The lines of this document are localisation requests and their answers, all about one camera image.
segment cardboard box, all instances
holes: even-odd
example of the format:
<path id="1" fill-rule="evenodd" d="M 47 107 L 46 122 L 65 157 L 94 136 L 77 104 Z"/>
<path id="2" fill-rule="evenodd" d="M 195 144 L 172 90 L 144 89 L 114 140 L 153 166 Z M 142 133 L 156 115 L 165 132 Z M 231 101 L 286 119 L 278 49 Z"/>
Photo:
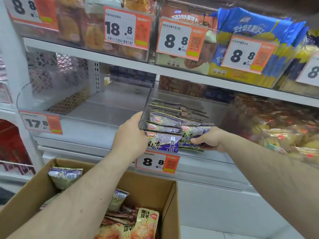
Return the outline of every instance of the cardboard box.
<path id="1" fill-rule="evenodd" d="M 11 198 L 0 212 L 0 239 L 5 239 L 31 217 L 40 206 L 54 196 L 55 188 L 48 171 L 51 166 L 83 168 L 84 173 L 95 164 L 67 159 L 49 161 L 22 189 Z M 124 204 L 151 208 L 159 212 L 162 239 L 179 239 L 180 221 L 178 189 L 175 181 L 125 172 L 117 188 L 130 192 Z"/>

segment price tag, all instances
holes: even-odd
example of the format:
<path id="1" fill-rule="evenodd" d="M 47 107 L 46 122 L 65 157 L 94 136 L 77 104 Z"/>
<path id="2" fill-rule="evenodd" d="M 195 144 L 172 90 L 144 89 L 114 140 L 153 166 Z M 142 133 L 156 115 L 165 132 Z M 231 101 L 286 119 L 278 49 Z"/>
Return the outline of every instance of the price tag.
<path id="1" fill-rule="evenodd" d="M 319 53 L 314 53 L 296 79 L 308 85 L 319 86 Z"/>
<path id="2" fill-rule="evenodd" d="M 4 0 L 15 21 L 58 31 L 54 0 Z"/>
<path id="3" fill-rule="evenodd" d="M 104 6 L 104 40 L 148 49 L 152 18 L 147 14 Z"/>
<path id="4" fill-rule="evenodd" d="M 58 116 L 26 111 L 19 111 L 19 113 L 28 130 L 63 134 Z"/>
<path id="5" fill-rule="evenodd" d="M 161 18 L 157 52 L 198 61 L 207 28 Z"/>
<path id="6" fill-rule="evenodd" d="M 180 156 L 148 151 L 136 159 L 135 167 L 174 174 Z"/>
<path id="7" fill-rule="evenodd" d="M 233 35 L 221 66 L 261 74 L 276 47 L 274 43 Z"/>

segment hand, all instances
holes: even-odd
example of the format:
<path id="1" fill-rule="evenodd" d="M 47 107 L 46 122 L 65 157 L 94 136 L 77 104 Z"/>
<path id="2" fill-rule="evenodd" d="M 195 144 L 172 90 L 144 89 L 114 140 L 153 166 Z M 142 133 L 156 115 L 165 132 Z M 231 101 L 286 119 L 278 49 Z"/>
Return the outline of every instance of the hand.
<path id="1" fill-rule="evenodd" d="M 229 134 L 228 132 L 225 132 L 222 129 L 219 129 L 218 127 L 214 126 L 209 130 L 208 133 L 205 133 L 197 138 L 192 138 L 190 140 L 193 144 L 201 144 L 206 143 L 208 146 L 201 146 L 204 150 L 217 150 L 221 153 L 225 153 L 225 148 L 221 144 L 221 140 Z"/>
<path id="2" fill-rule="evenodd" d="M 144 131 L 138 128 L 142 113 L 136 113 L 120 125 L 113 140 L 112 152 L 128 158 L 130 163 L 141 156 L 147 148 L 148 138 Z"/>

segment forearm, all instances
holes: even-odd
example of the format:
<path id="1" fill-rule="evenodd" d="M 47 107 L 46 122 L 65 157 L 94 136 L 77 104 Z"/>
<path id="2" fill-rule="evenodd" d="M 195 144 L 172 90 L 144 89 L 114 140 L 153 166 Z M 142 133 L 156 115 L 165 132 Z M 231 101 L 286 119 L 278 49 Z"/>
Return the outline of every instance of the forearm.
<path id="1" fill-rule="evenodd" d="M 230 133 L 221 145 L 281 216 L 305 238 L 318 237 L 318 169 Z"/>
<path id="2" fill-rule="evenodd" d="M 93 238 L 129 166 L 121 156 L 111 152 L 9 238 Z"/>

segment floor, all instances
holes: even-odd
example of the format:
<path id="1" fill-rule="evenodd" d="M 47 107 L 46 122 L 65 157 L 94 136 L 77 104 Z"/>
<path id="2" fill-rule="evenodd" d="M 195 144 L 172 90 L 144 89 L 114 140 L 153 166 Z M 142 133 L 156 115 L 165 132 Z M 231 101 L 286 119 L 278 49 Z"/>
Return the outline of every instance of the floor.
<path id="1" fill-rule="evenodd" d="M 224 233 L 220 231 L 211 231 L 196 227 L 181 226 L 181 239 L 259 239 L 255 237 L 246 237 L 236 234 Z"/>

